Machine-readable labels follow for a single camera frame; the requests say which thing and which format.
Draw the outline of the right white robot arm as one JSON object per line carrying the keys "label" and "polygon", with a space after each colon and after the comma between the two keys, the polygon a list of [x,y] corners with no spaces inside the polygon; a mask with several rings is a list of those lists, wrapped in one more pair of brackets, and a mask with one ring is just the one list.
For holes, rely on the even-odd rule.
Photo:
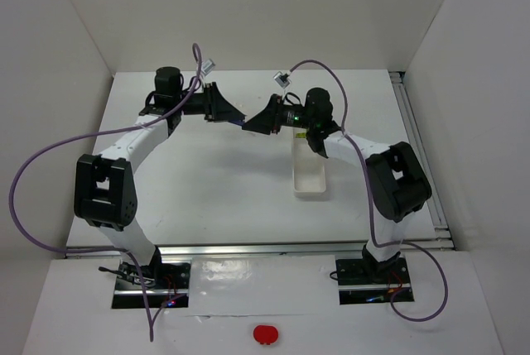
{"label": "right white robot arm", "polygon": [[289,104],[273,94],[267,106],[243,124],[243,130],[277,134],[282,127],[306,132],[311,150],[361,169],[368,185],[370,239],[362,250],[362,265],[371,278],[389,272],[397,262],[409,216],[422,209],[432,196],[412,146],[372,142],[346,133],[333,118],[327,90],[312,88],[304,103]]}

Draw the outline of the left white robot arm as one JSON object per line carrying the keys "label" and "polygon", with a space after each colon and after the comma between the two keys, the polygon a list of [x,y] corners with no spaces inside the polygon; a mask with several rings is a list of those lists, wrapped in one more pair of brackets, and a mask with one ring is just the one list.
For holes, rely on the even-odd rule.
{"label": "left white robot arm", "polygon": [[131,130],[97,155],[84,154],[76,164],[75,216],[97,228],[123,250],[126,273],[139,267],[149,280],[161,270],[161,253],[137,222],[134,174],[149,155],[169,139],[185,115],[207,122],[243,123],[245,116],[205,80],[206,69],[189,84],[176,67],[162,67]]}

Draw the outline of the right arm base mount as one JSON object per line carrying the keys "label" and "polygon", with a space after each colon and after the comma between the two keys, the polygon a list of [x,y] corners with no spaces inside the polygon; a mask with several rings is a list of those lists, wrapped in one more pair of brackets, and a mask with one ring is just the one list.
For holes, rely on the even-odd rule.
{"label": "right arm base mount", "polygon": [[364,305],[394,301],[413,302],[411,278],[404,257],[388,270],[372,277],[362,267],[361,259],[337,259],[335,270],[329,274],[338,284],[341,305]]}

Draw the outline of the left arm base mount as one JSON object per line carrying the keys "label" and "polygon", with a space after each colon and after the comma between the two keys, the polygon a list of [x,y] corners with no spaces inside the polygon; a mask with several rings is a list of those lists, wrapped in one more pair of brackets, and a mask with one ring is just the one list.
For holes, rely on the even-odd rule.
{"label": "left arm base mount", "polygon": [[[145,276],[147,303],[150,309],[159,308],[167,301],[167,308],[189,306],[189,262],[162,264],[158,277]],[[142,287],[136,269],[126,263],[109,269],[100,266],[99,271],[116,277],[112,309],[141,309],[144,307]]]}

